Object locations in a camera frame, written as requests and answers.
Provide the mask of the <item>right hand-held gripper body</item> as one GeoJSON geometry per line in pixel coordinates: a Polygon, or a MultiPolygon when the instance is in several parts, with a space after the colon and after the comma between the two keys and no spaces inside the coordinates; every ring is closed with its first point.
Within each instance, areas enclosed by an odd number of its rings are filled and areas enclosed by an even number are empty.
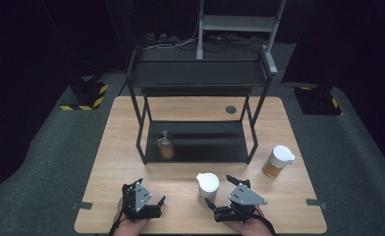
{"type": "Polygon", "coordinates": [[[228,196],[229,206],[213,206],[216,222],[247,221],[257,218],[256,206],[266,205],[267,201],[247,185],[240,183],[228,196]]]}

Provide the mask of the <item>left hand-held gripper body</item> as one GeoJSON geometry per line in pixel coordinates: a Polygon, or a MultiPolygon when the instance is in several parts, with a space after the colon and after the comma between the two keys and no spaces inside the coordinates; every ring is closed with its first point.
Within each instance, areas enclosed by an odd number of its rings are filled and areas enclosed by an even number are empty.
{"type": "Polygon", "coordinates": [[[130,220],[142,220],[159,218],[162,214],[161,208],[149,206],[147,203],[152,198],[152,194],[142,186],[124,184],[122,187],[123,207],[122,212],[130,220]]]}

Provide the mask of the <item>white-lid spice jar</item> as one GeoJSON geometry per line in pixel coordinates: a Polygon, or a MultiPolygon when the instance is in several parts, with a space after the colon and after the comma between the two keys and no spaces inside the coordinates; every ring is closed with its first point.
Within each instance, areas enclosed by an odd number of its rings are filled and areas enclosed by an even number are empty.
{"type": "Polygon", "coordinates": [[[292,164],[295,159],[296,156],[288,147],[278,145],[272,149],[269,157],[262,167],[262,170],[269,177],[277,177],[282,170],[288,164],[292,164]]]}
{"type": "Polygon", "coordinates": [[[198,173],[196,175],[198,186],[198,200],[205,204],[207,200],[215,200],[219,190],[220,181],[214,173],[198,173]]]}

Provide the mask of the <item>silver-lid glass spice jar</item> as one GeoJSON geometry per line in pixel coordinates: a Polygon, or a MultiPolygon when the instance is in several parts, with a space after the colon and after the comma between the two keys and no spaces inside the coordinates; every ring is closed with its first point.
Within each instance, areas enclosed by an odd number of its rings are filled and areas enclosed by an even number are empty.
{"type": "Polygon", "coordinates": [[[174,138],[171,132],[161,131],[157,135],[157,144],[162,158],[169,160],[175,156],[174,138]]]}

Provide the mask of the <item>black metal shelf rack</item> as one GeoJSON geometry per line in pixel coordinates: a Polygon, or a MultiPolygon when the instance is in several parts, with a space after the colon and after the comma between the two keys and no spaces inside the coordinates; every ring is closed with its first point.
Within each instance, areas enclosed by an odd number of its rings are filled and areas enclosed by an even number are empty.
{"type": "Polygon", "coordinates": [[[148,162],[250,163],[257,118],[272,82],[267,58],[140,60],[134,52],[126,83],[139,124],[136,147],[148,162]],[[227,106],[237,112],[228,114],[227,106]],[[175,156],[160,155],[157,135],[173,134],[175,156]]]}

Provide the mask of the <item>person's left hand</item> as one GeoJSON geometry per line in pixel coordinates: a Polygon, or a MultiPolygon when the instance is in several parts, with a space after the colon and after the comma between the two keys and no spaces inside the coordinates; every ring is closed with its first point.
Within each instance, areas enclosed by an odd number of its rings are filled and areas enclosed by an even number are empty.
{"type": "Polygon", "coordinates": [[[114,216],[111,236],[139,236],[143,228],[149,223],[149,219],[130,220],[122,212],[123,199],[118,201],[117,212],[114,216]]]}

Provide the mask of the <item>person's right hand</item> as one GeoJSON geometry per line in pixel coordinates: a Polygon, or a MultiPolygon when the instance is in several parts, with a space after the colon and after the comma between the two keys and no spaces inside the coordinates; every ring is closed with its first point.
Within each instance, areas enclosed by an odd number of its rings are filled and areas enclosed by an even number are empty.
{"type": "Polygon", "coordinates": [[[224,224],[241,236],[273,236],[266,224],[255,218],[250,218],[245,222],[225,221],[224,224]]]}

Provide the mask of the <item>black yellow-striped stand base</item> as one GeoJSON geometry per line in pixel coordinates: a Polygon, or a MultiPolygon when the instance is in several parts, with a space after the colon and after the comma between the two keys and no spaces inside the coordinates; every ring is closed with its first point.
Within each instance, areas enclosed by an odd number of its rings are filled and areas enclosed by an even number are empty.
{"type": "Polygon", "coordinates": [[[108,85],[102,82],[81,81],[69,85],[59,100],[59,108],[63,111],[97,109],[103,101],[108,85]]]}
{"type": "Polygon", "coordinates": [[[342,110],[331,90],[331,87],[319,85],[315,88],[294,88],[294,94],[305,115],[339,116],[342,110]]]}

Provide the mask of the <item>black power strip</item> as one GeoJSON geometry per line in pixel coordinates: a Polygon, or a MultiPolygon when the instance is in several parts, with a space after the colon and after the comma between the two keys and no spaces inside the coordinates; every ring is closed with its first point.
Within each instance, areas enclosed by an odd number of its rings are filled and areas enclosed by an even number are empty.
{"type": "Polygon", "coordinates": [[[144,35],[143,42],[146,46],[154,46],[154,45],[172,45],[180,41],[181,40],[175,35],[168,36],[164,32],[160,34],[156,34],[155,32],[149,32],[144,35]]]}

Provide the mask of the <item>grey metal stand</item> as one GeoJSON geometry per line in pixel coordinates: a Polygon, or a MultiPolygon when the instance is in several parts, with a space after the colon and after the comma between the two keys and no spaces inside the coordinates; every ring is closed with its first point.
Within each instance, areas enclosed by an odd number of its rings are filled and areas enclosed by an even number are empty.
{"type": "Polygon", "coordinates": [[[269,38],[267,44],[262,46],[262,51],[267,58],[270,72],[273,75],[277,75],[278,70],[272,57],[271,49],[281,23],[286,2],[287,0],[278,0],[278,9],[273,17],[254,17],[205,15],[204,0],[198,0],[198,37],[195,58],[203,58],[203,34],[206,30],[268,32],[269,38]]]}

